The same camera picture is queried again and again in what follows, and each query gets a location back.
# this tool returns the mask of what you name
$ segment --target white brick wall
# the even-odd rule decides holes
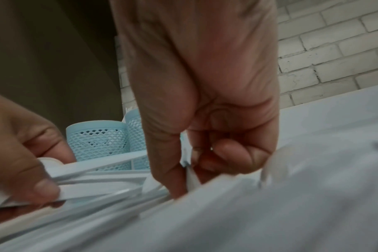
[[[378,0],[277,2],[280,108],[378,85]],[[118,68],[126,113],[137,104]]]

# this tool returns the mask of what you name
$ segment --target blue basket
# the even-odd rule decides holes
[[[145,134],[143,133],[139,110],[136,108],[128,111],[125,115],[125,120],[127,122],[131,151],[146,150]],[[147,157],[134,159],[132,164],[132,170],[150,169],[149,159]]]
[[[89,121],[66,128],[67,142],[77,161],[130,152],[127,126],[118,121]],[[131,162],[113,165],[99,171],[131,170]]]

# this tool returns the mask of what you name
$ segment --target mesh container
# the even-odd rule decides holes
[[[89,121],[66,128],[67,142],[77,161],[130,152],[127,126],[118,121]],[[131,170],[131,162],[99,171]]]
[[[125,120],[127,122],[131,151],[146,150],[145,134],[143,133],[139,110],[136,108],[128,111],[125,115]],[[134,159],[132,164],[132,170],[150,169],[149,159],[147,157]]]

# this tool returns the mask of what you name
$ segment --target honeycomb mesh pattern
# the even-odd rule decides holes
[[[128,132],[123,122],[90,121],[72,126],[74,128],[67,128],[67,142],[77,161],[130,152]],[[131,170],[131,162],[98,169],[98,171],[116,170]]]
[[[142,129],[142,120],[137,109],[129,111],[126,116],[128,137],[130,140],[131,151],[146,150],[145,134]],[[147,157],[140,157],[132,161],[133,170],[150,169],[149,159]]]

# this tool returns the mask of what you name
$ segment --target pen holder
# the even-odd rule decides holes
[[[139,110],[136,108],[128,111],[125,115],[125,120],[127,122],[131,151],[146,150],[145,134],[143,133]],[[149,159],[147,157],[132,160],[132,170],[146,169],[150,169]]]
[[[130,152],[127,125],[119,121],[88,121],[66,128],[67,142],[77,161]],[[131,170],[131,162],[113,165],[99,171]]]

